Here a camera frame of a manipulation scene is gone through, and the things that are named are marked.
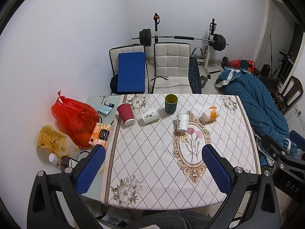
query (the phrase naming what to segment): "silver screw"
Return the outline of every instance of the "silver screw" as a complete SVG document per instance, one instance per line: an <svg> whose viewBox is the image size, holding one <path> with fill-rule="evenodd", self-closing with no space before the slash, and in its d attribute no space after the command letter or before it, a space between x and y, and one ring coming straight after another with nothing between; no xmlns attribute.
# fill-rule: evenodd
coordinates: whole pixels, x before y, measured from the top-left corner
<svg viewBox="0 0 305 229"><path fill-rule="evenodd" d="M264 175L268 177L268 176L270 176L270 172L267 170L264 170Z"/></svg>
<svg viewBox="0 0 305 229"><path fill-rule="evenodd" d="M71 168L71 167L65 168L65 173L71 173L72 171L73 171L73 168Z"/></svg>
<svg viewBox="0 0 305 229"><path fill-rule="evenodd" d="M38 171L37 176L42 177L42 176L43 176L43 173L44 173L43 170Z"/></svg>
<svg viewBox="0 0 305 229"><path fill-rule="evenodd" d="M241 167L236 167L236 168L235 168L235 171L236 171L237 173L241 173L241 172L243 172L244 170L243 170Z"/></svg>

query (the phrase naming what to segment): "doorway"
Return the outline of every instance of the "doorway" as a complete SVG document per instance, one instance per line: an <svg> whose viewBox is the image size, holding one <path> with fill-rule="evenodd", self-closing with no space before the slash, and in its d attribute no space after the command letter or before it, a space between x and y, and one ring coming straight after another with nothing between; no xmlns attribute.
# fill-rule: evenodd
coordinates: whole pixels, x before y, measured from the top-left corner
<svg viewBox="0 0 305 229"><path fill-rule="evenodd" d="M264 30L256 53L256 68L270 66L269 76L284 83L304 47L304 32L281 0L268 0Z"/></svg>

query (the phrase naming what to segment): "brown bottle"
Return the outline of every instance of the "brown bottle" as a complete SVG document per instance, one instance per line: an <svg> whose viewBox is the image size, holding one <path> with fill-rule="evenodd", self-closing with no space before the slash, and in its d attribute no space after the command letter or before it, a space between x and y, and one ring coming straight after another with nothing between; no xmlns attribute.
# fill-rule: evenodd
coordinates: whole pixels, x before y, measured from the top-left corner
<svg viewBox="0 0 305 229"><path fill-rule="evenodd" d="M64 171L65 168L72 167L74 168L78 161L68 156L62 156L60 159L56 156L56 154L51 153L49 155L49 161L53 164L56 164L61 171Z"/></svg>

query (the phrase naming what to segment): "blue gripper pad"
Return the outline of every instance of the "blue gripper pad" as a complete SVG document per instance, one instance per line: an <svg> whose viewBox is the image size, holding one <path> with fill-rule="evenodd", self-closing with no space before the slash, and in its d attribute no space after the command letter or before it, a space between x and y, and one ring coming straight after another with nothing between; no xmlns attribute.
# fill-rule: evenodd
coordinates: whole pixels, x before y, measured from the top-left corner
<svg viewBox="0 0 305 229"><path fill-rule="evenodd" d="M106 156L106 150L103 146L100 146L95 154L91 157L89 162L80 172L76 181L76 192L78 195L86 193L93 182L97 172L102 166Z"/></svg>
<svg viewBox="0 0 305 229"><path fill-rule="evenodd" d="M214 153L211 151L209 147L212 147L211 145L205 145L202 148L202 159L203 162L208 167L212 177L214 178L220 192L229 194L231 192L231 178L226 172L226 170L223 168L223 166L220 164L218 159L215 157L215 154L219 154L216 152L215 149Z"/></svg>

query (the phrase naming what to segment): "red cup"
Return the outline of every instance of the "red cup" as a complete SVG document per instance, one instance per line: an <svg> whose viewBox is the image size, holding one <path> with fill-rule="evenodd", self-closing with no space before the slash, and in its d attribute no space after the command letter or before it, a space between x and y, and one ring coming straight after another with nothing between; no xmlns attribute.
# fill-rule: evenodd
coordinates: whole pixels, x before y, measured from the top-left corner
<svg viewBox="0 0 305 229"><path fill-rule="evenodd" d="M122 103L117 107L117 111L119 112L119 115L121 116L125 126L131 126L135 123L135 117L132 112L132 107L129 103Z"/></svg>

